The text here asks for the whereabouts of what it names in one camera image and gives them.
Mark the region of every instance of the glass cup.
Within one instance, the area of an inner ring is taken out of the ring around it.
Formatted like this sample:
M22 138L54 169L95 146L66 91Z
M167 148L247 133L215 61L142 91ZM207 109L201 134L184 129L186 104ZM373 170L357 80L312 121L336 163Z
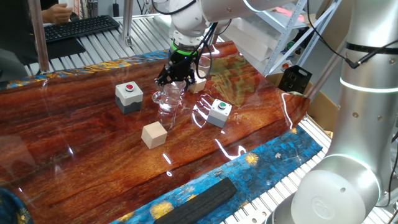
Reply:
M172 82L165 85L163 91L157 91L152 95L152 101L159 104L160 123L166 130L173 128L185 85L185 81Z
M211 60L210 58L202 55L200 56L199 59L199 63L198 63L198 69L199 71L203 71L203 73L205 73L205 75L210 71L210 64L211 64Z

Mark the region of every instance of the table surface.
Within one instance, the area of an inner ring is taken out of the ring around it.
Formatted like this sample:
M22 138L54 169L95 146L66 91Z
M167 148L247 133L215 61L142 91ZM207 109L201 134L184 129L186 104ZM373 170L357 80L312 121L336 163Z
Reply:
M141 132L159 120L151 97L165 60L0 92L0 186L25 202L35 223L107 223L303 118L308 99L269 83L231 42L214 52L205 90L183 95L166 143L154 149ZM115 86L130 81L144 92L142 109L123 115ZM222 129L206 123L214 99L233 106Z

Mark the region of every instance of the cable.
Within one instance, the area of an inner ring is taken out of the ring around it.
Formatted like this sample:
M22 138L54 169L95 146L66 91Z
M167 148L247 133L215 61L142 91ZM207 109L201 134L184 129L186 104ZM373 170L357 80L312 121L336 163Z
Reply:
M397 138L398 138L398 131L397 131L397 133L394 135L394 137L392 138L391 143L393 143L395 140L397 140ZM391 175L390 175L390 181L389 181L389 185L388 185L388 202L387 202L386 205L383 205L383 206L376 206L377 208L385 208L385 207L387 207L387 206L390 205L390 202L391 202L391 183L392 183L392 179L393 179L393 177L394 177L394 171L395 171L395 169L396 169L396 167L397 167L397 163L398 163L398 145L397 145L396 160L395 160L395 162L394 162L394 166L392 167L392 171L391 171Z
M217 26L217 23L211 25L210 30L205 34L205 36L204 36L204 38L202 39L202 41L198 44L198 46L192 51L192 53L191 53L188 57L192 57L194 53L197 53L197 54L199 55L199 53L198 53L199 47L204 43L204 41L205 41L206 39L207 39L207 40L209 39L209 34L210 34L211 30L212 30L212 29L215 29L216 26ZM184 63L184 61L182 60L182 61L179 62L179 63L173 64L173 65L171 65L171 67L177 67L177 66L179 66L181 63Z
M163 14L163 15L174 15L174 14L176 14L176 13L179 13L179 12L182 12L182 11L188 9L190 6L192 6L193 4L195 4L196 1L197 1L197 0L192 0L192 2L188 3L186 6L180 8L180 9L177 9L176 11L173 11L173 12L162 12L162 11L158 10L158 9L155 7L155 2L154 2L154 0L152 0L152 5L154 6L154 9L155 9L158 13L160 13L160 14Z
M220 33L218 33L218 34L216 34L216 35L224 34L225 31L228 29L229 25L231 25L231 22L232 22L232 19L229 20L229 22L228 22L228 24L226 25L225 29L224 29L222 32L220 32Z
M217 22L214 23L213 25L211 25L209 32L206 34L205 38L203 38L203 40L202 40L202 42L201 42L201 44L203 44L203 47L202 47L202 49L201 49L201 51L200 51L200 54L198 54L198 58L197 58L197 60L196 60L196 62L195 62L195 64L197 65L197 75L198 75L198 78L202 78L202 79L203 79L203 78L206 78L206 77L210 74L211 68L212 68L212 66L213 66L213 57L212 57L212 55L211 55L211 49L210 49L210 47L209 47L209 45L208 45L208 41L210 40L211 36L213 35L214 31L216 30L217 25L218 25ZM209 55L210 55L210 67L209 67L209 71L207 72L207 74L206 74L204 77L201 77L201 76L199 75L199 61L200 61L201 55L203 54L203 51L204 51L205 48L207 48L208 51L209 51Z
M367 55L363 56L361 59L359 59L357 62L353 62L350 59L342 56L341 54L339 54L338 52L336 52L335 50L333 50L329 44L326 42L326 40L322 37L322 35L317 31L317 29L315 28L315 26L312 24L311 19L310 19L310 0L307 1L307 17L308 17L308 21L310 23L310 25L312 26L313 30L315 31L315 33L318 34L319 38L321 39L321 41L334 53L337 54L339 57L341 57L342 59L344 59L344 61L352 68L358 68L360 65L362 65L363 63L367 62L370 58L372 58L373 56L375 56L376 54L378 54L379 52L385 50L388 46L398 43L398 40L395 40L391 43L388 43L380 48L378 48L377 50L374 50L373 52L368 53Z
M137 3L138 3L139 10L141 11L141 15L142 15L142 12L144 12L144 9L141 8L141 4L139 3L139 0L137 0Z
M335 50L333 50L329 44L325 41L325 39L322 37L322 35L317 31L317 29L315 28L315 26L312 24L311 22L311 18L310 18L310 0L307 1L307 17L308 17L308 21L310 23L310 25L312 26L313 30L318 34L319 38L321 39L321 41L334 53L337 54L338 56L340 56L342 59L346 60L346 57L342 56L341 54L337 53Z

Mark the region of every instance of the wooden block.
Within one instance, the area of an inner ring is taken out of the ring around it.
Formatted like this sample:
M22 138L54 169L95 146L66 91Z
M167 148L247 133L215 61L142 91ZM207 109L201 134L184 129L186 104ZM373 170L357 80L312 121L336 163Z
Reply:
M200 70L199 70L199 74L200 74L201 77L204 77L206 75L204 71L200 71ZM192 93L198 93L199 91L202 91L203 89L205 89L206 78L199 78L198 75L195 72L195 80L197 82L195 84L192 84L189 87L189 90Z
M148 124L142 129L141 139L147 144L149 149L153 149L166 142L167 131L158 122Z

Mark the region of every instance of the computer keyboard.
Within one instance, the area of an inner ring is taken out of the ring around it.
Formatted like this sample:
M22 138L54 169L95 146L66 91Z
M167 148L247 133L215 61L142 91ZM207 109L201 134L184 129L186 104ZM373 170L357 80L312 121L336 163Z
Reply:
M71 37L81 37L118 27L119 23L112 17L108 15L96 16L89 19L68 22L66 24L44 27L45 41L53 42Z

